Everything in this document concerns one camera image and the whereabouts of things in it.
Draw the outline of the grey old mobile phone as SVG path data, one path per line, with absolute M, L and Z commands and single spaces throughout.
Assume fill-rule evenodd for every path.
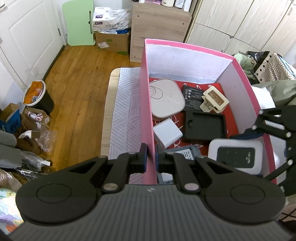
M 200 150 L 194 145 L 164 150 L 160 144 L 155 147 L 156 170 L 159 184 L 178 184 L 185 188 L 185 185 L 199 184 L 192 167 L 195 158 L 201 156 Z

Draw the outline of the white charger cube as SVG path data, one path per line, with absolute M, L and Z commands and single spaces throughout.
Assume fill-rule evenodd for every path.
M 155 125 L 153 127 L 153 132 L 154 140 L 158 144 L 161 144 L 164 149 L 167 149 L 183 136 L 180 129 L 170 118 Z

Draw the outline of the black rectangular tray case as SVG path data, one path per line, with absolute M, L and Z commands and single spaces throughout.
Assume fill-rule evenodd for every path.
M 202 144 L 208 144 L 216 138 L 227 138 L 225 116 L 201 111 L 186 111 L 183 138 Z

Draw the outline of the white pocket wifi router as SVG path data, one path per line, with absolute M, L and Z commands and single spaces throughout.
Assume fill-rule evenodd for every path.
M 251 175 L 262 170 L 263 145 L 257 140 L 217 138 L 210 142 L 208 158 Z

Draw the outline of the pink rounded compact case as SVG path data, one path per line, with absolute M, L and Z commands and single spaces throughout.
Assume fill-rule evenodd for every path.
M 181 112 L 185 98 L 177 83 L 163 78 L 149 83 L 151 110 L 154 119 L 163 120 Z

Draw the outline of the pink cardboard box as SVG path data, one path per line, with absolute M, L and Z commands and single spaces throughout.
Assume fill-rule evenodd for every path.
M 200 146 L 244 132 L 260 105 L 238 61 L 191 44 L 146 39 L 139 74 L 140 140 L 149 154 L 146 184 L 157 181 L 154 145 Z

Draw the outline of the black phone battery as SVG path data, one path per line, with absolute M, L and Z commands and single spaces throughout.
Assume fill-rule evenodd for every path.
M 201 111 L 200 105 L 203 103 L 203 93 L 204 91 L 198 88 L 189 87 L 187 85 L 183 86 L 183 96 L 185 99 L 185 107 L 183 111 L 197 110 Z

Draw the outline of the cream claw hair clip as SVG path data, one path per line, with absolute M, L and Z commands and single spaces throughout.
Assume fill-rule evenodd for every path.
M 229 100 L 214 86 L 208 88 L 202 95 L 203 103 L 200 109 L 205 113 L 214 111 L 222 113 L 229 104 Z

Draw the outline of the olive green jacket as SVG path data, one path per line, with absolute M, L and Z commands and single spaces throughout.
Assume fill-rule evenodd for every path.
M 248 57 L 247 53 L 239 52 L 233 56 L 240 64 L 249 82 L 253 80 L 250 70 L 253 69 L 255 61 Z M 295 80 L 278 80 L 251 85 L 259 88 L 265 87 L 270 92 L 276 106 L 295 105 Z

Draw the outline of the white cat-print tablecloth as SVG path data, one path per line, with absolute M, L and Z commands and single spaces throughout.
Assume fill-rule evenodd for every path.
M 105 105 L 107 108 L 114 102 L 114 109 L 110 112 L 110 159 L 140 149 L 139 73 L 139 67 L 118 68 L 111 73 Z

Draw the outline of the black white patterned bag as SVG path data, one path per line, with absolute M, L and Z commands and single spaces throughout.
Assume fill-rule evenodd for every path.
M 248 51 L 255 64 L 250 70 L 251 84 L 266 83 L 278 80 L 295 80 L 295 68 L 283 59 L 280 54 L 272 51 Z

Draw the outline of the light wood wardrobe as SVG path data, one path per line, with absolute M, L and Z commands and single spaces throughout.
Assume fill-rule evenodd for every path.
M 199 1 L 186 43 L 229 55 L 283 56 L 295 43 L 295 1 Z

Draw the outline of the trash bin with orange bag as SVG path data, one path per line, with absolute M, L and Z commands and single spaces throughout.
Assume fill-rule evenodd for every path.
M 48 115 L 51 115 L 55 106 L 43 80 L 35 80 L 30 84 L 23 95 L 23 104 L 43 110 Z

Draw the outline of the brown cardboard box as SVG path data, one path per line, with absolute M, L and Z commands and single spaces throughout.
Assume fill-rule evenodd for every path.
M 130 30 L 126 33 L 95 32 L 96 47 L 100 51 L 128 55 L 130 52 Z

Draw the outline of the blue small carton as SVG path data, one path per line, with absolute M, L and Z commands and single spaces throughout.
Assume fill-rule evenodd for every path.
M 10 103 L 1 112 L 1 131 L 15 133 L 21 126 L 20 108 L 17 104 Z

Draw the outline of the floral quilt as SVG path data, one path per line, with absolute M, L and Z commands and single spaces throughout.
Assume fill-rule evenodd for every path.
M 16 206 L 16 192 L 22 184 L 11 174 L 1 169 L 1 231 L 9 235 L 23 219 Z

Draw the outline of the wooden open shelf unit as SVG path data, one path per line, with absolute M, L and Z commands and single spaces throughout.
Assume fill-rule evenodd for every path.
M 146 38 L 183 42 L 197 3 L 192 1 L 189 11 L 149 2 L 133 3 L 130 61 L 141 62 Z

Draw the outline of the white plastic paper pack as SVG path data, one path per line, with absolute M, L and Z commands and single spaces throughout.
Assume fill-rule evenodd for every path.
M 92 28 L 96 32 L 112 32 L 128 29 L 132 26 L 131 9 L 113 9 L 95 7 Z

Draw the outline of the green folding table board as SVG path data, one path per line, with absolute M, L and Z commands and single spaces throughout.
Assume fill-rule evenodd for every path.
M 95 45 L 92 29 L 93 11 L 93 0 L 75 0 L 63 3 L 62 12 L 66 22 L 68 45 Z

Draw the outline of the white jar on shelf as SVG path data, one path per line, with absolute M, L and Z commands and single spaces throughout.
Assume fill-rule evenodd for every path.
M 161 5 L 165 7 L 173 7 L 175 0 L 161 0 Z

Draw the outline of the white door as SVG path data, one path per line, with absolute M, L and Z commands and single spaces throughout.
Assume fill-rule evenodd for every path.
M 22 85 L 44 77 L 64 44 L 56 1 L 1 1 L 1 51 Z

